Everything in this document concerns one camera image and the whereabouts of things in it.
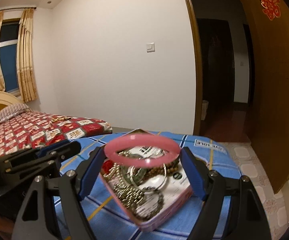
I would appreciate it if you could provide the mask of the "wooden headboard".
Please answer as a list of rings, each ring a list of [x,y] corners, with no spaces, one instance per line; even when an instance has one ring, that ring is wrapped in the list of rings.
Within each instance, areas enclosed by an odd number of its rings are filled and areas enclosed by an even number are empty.
[[[15,97],[13,94],[0,91],[0,110],[16,103],[23,103],[23,101]]]

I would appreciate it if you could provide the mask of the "pink bangle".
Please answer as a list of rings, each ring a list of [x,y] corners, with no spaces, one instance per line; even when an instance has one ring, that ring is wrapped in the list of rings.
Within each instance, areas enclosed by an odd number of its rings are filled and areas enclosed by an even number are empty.
[[[130,133],[104,146],[107,158],[123,166],[152,168],[178,158],[180,146],[172,139],[150,133]]]

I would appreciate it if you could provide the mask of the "gold beads on bed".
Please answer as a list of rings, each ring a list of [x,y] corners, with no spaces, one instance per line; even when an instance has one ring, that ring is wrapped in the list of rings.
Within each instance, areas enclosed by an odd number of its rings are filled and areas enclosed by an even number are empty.
[[[70,119],[72,119],[72,118],[69,116],[60,116],[60,117],[52,118],[51,122],[54,123],[54,122],[66,121],[66,120],[70,120]]]

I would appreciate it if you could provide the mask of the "white printed paper leaflet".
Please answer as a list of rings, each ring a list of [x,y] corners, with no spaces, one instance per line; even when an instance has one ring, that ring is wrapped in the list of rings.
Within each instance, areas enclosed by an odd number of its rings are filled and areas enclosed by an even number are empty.
[[[156,217],[189,186],[180,158],[165,165],[167,167],[165,185],[159,190],[150,192],[141,191],[131,185],[129,180],[131,166],[121,166],[119,168],[124,190],[119,194],[121,202],[140,221],[149,221]]]

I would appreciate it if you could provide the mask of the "white wall switch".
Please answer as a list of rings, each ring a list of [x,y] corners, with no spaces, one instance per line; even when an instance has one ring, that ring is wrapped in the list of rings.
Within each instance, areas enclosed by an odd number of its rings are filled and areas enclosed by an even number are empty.
[[[148,43],[146,44],[146,50],[148,53],[155,52],[155,43]]]

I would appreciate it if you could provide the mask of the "curtain rod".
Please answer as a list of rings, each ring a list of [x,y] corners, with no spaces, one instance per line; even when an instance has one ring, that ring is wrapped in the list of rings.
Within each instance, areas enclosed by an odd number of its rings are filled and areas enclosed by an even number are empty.
[[[2,8],[0,11],[14,11],[14,10],[25,10],[25,9],[34,9],[36,10],[37,7],[12,7],[12,8]]]

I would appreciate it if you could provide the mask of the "red double happiness decal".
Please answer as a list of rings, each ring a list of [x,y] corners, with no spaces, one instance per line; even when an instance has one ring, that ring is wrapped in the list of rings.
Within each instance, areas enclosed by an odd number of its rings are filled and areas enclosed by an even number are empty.
[[[280,0],[260,0],[263,7],[263,13],[273,21],[275,18],[281,17]]]

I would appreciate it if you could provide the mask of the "window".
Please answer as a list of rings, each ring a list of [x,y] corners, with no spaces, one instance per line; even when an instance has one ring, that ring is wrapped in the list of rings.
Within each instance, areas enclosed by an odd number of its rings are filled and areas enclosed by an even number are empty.
[[[20,19],[5,20],[0,30],[0,65],[6,92],[19,90],[17,83],[16,56]]]

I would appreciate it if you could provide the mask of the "silver bangle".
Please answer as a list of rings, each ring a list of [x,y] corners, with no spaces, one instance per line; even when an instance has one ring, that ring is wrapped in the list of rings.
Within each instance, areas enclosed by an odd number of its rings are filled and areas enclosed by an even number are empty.
[[[129,180],[132,186],[144,192],[156,191],[167,181],[167,167],[163,164],[153,168],[130,168]]]

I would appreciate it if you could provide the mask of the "right beige curtain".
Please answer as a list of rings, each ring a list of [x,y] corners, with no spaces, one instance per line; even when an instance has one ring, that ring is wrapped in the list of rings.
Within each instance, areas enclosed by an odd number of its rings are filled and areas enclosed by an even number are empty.
[[[33,15],[34,9],[24,9],[19,21],[19,33],[16,49],[17,83],[24,102],[38,98],[33,70]]]

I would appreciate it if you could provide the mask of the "blue plaid towel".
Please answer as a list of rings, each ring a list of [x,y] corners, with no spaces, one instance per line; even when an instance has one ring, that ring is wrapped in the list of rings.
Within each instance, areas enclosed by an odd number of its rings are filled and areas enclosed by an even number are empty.
[[[82,161],[89,158],[90,152],[96,147],[103,146],[122,135],[125,133],[72,139],[71,141],[80,143],[81,152],[79,157],[74,156],[64,162],[65,167],[61,167],[61,175],[69,170],[75,170]],[[181,148],[188,147],[195,157],[206,163],[207,168],[212,159],[212,169],[223,177],[233,179],[241,177],[240,169],[229,152],[219,143],[207,137],[170,132],[162,132],[160,136],[173,139]],[[116,175],[109,184],[99,175],[90,194],[80,202],[97,239],[187,239],[204,202],[193,193],[181,163],[177,171],[166,177],[159,192],[147,192],[145,194],[147,201],[135,210],[135,215],[144,218],[158,211],[159,207],[159,213],[148,221],[137,219],[132,212],[129,213],[130,210],[121,206],[120,202],[116,202],[119,199],[116,198],[112,187],[117,183],[119,179]],[[229,196],[224,197],[213,239],[220,239],[223,234],[230,199]]]

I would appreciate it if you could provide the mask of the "brown door frame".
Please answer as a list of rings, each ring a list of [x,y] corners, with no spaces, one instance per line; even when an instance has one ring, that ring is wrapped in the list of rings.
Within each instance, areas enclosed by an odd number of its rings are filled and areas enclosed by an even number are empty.
[[[196,17],[191,0],[185,0],[192,30],[195,60],[194,135],[210,137],[221,112],[233,103],[234,52],[227,20]]]

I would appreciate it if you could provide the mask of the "brown wooden door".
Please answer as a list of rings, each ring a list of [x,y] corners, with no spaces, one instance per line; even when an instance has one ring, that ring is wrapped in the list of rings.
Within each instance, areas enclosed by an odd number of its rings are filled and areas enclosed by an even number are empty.
[[[246,133],[273,191],[278,192],[289,179],[289,8],[280,0],[281,17],[271,21],[260,0],[240,1],[255,59]]]

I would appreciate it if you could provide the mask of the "red patterned bed quilt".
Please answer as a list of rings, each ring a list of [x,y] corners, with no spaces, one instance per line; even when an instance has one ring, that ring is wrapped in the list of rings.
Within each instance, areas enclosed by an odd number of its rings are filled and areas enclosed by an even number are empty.
[[[84,117],[59,122],[52,118],[64,115],[25,112],[0,123],[0,157],[27,148],[41,148],[63,140],[112,133],[104,120]]]

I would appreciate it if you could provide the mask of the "pink tin box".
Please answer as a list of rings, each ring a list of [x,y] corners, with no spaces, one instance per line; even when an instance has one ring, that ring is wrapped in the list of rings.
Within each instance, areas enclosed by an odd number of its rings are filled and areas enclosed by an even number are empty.
[[[116,204],[143,231],[153,231],[193,191],[174,140],[140,129],[104,145],[100,178]]]

